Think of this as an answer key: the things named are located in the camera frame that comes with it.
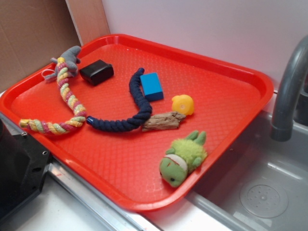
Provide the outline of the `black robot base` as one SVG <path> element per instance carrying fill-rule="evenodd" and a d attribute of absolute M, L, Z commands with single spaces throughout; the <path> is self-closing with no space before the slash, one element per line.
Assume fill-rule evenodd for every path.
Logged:
<path fill-rule="evenodd" d="M 50 159 L 50 151 L 31 135 L 12 135 L 0 122 L 1 222 L 41 193 Z"/>

